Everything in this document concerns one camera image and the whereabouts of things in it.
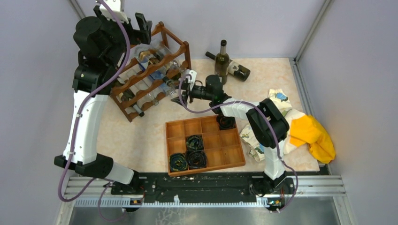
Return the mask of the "dark wine bottle grey label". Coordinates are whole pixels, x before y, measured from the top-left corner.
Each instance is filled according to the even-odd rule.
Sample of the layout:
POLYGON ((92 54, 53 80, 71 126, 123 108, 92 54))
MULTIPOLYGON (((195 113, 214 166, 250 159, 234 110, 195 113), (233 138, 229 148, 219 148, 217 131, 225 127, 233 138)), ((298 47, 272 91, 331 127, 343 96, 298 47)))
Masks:
POLYGON ((220 52, 215 57, 214 73, 219 77, 222 85, 225 85, 228 79, 228 66, 230 57, 226 52, 227 41, 221 40, 220 52))

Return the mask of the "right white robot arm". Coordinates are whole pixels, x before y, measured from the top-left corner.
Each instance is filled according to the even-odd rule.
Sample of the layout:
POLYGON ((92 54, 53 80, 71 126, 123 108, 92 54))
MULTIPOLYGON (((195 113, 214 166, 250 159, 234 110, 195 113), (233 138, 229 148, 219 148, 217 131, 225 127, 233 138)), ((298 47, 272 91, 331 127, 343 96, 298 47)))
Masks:
POLYGON ((191 74, 185 74, 179 79, 177 93, 175 102, 184 108, 194 99, 207 100, 215 114, 247 120, 254 137, 265 148, 265 189, 277 193, 282 188, 286 179, 282 147, 290 126, 271 99, 260 102, 235 99, 224 92, 217 75, 207 76, 205 85, 199 86, 191 74))

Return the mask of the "dark green wine bottle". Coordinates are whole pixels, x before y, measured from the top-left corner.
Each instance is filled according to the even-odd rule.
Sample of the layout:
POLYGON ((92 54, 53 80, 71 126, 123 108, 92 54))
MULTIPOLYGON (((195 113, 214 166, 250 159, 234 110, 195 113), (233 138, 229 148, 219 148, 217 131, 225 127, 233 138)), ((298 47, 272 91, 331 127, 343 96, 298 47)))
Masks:
MULTIPOLYGON (((119 80, 116 79, 114 81, 113 87, 122 87, 123 85, 124 85, 124 83, 121 83, 119 80)), ((122 93, 118 94, 118 97, 122 102, 128 102, 128 101, 132 100, 135 97, 135 95, 131 89, 127 89, 127 90, 123 91, 122 93)), ((130 108, 134 109, 134 111, 137 112, 140 117, 143 117, 145 115, 145 113, 137 105, 137 103, 132 104, 130 106, 130 108)))

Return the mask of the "blue square glass bottle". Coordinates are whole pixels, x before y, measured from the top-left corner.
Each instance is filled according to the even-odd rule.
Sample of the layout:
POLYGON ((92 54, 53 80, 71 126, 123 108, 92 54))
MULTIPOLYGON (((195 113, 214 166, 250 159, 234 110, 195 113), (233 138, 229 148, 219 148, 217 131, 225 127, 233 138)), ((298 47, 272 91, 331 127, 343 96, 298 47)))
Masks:
POLYGON ((152 82, 152 85, 156 80, 161 81, 160 86, 152 90, 155 96, 157 96, 159 93, 164 93, 166 94, 166 96, 169 95, 170 93, 173 93, 173 91, 170 90, 170 87, 162 81, 162 78, 164 77, 165 74, 166 74, 166 67, 162 66, 158 70, 156 70, 155 72, 151 73, 146 77, 148 80, 152 82))

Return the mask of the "wooden compartment tray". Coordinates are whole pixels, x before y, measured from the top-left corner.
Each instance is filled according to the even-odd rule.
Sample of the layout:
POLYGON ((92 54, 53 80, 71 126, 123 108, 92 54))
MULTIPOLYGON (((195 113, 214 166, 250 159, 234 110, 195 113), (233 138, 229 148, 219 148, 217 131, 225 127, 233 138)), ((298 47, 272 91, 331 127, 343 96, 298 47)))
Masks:
POLYGON ((168 175, 170 177, 240 167, 246 164, 237 126, 234 129, 220 130, 216 116, 175 120, 166 122, 165 126, 168 175), (169 156, 174 153, 183 153, 186 157, 185 140, 191 135, 202 136, 203 151, 207 155, 207 167, 171 172, 169 156))

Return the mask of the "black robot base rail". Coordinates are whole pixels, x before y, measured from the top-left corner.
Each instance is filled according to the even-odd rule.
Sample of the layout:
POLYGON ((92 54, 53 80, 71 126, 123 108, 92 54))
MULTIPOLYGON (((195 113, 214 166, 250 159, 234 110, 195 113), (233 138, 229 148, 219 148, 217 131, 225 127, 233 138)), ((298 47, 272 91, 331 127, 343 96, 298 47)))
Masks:
POLYGON ((207 172, 170 177, 145 172, 138 189, 106 180, 71 177, 64 196, 77 207, 123 208, 266 208, 280 210, 298 198, 344 197, 341 177, 291 173, 275 188, 258 172, 207 172))

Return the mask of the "clear glass bottle back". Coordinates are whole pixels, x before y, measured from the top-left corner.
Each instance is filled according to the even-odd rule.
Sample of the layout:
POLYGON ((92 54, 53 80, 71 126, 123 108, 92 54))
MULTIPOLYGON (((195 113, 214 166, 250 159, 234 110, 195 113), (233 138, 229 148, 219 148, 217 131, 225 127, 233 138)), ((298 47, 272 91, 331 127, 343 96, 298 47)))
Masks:
MULTIPOLYGON (((162 43, 144 46, 138 50, 139 65, 143 70, 146 70, 149 65, 160 63, 168 54, 171 54, 171 51, 162 43)), ((160 67, 158 71, 166 74, 170 69, 179 69, 180 66, 177 60, 172 60, 160 67)))

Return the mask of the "brown wooden wine rack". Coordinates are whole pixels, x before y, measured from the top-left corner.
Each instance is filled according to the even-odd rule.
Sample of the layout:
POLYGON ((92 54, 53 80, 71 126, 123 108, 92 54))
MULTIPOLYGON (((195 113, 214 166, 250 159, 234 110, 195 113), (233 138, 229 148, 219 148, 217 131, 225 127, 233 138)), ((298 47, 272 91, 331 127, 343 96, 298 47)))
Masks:
MULTIPOLYGON (((128 65, 123 69, 122 74, 117 78, 121 83, 124 83, 122 87, 112 87, 110 96, 111 98, 115 101, 115 103, 118 105, 124 116, 127 118, 128 121, 132 121, 134 118, 138 117, 138 113, 134 111, 134 109, 131 109, 130 106, 134 103, 137 103, 137 105, 142 109, 143 112, 145 112, 147 109, 149 109, 151 106, 153 106, 151 101, 147 101, 146 99, 146 94, 153 89, 157 88, 160 86, 161 81, 156 80, 154 81, 153 85, 148 88, 145 91, 138 91, 135 95, 135 97, 128 101, 128 102, 122 102, 118 94, 122 93, 123 91, 130 89, 131 86, 136 84, 138 81, 141 81, 143 78, 147 77, 151 73, 155 72, 158 70, 160 67, 164 66, 166 63, 172 61, 172 60, 177 60, 180 63, 181 68, 185 69, 191 69, 191 56, 190 56, 190 48, 189 48, 189 43, 186 41, 182 41, 180 38, 178 38, 173 32, 171 32, 169 29, 165 27, 163 22, 159 22, 155 28, 154 31, 152 31, 152 36, 155 36, 156 34, 160 33, 161 34, 161 40, 158 39, 153 39, 151 44, 149 45, 154 45, 155 43, 162 43, 165 45, 170 51, 171 54, 168 54, 164 57, 164 59, 154 65, 149 65, 146 70, 143 70, 141 66, 139 65, 138 61, 138 50, 140 50, 144 46, 149 46, 149 45, 133 45, 131 46, 131 50, 133 51, 133 56, 130 59, 128 65), (127 79, 125 73, 126 71, 134 69, 136 71, 136 75, 132 76, 131 78, 127 79)), ((168 85, 170 87, 170 90, 174 92, 174 85, 168 85)), ((156 96, 156 99, 160 101, 166 97, 166 94, 164 93, 159 93, 156 96)))

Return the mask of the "dark wine bottle beige label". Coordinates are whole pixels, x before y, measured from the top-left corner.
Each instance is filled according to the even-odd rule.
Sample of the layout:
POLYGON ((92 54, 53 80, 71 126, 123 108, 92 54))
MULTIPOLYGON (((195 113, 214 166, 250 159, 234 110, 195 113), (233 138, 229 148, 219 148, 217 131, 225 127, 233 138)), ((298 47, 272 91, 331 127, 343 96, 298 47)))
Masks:
POLYGON ((181 78, 181 76, 184 74, 185 71, 186 69, 182 67, 169 68, 166 70, 166 74, 162 78, 162 81, 166 85, 175 84, 176 82, 179 81, 179 79, 181 78))

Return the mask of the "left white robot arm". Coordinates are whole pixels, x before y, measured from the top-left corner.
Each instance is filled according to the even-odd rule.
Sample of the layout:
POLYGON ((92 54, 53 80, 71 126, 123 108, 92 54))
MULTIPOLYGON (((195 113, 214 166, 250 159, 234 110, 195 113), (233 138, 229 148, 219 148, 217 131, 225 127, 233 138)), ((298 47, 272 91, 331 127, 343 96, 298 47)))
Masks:
POLYGON ((128 59, 131 45, 151 42, 152 22, 136 13, 139 28, 130 22, 118 25, 98 9, 95 16, 81 19, 73 35, 79 47, 78 67, 74 72, 74 118, 68 144, 54 164, 92 178, 122 183, 129 194, 140 190, 141 182, 134 170, 97 152, 97 137, 102 113, 121 64, 128 59))

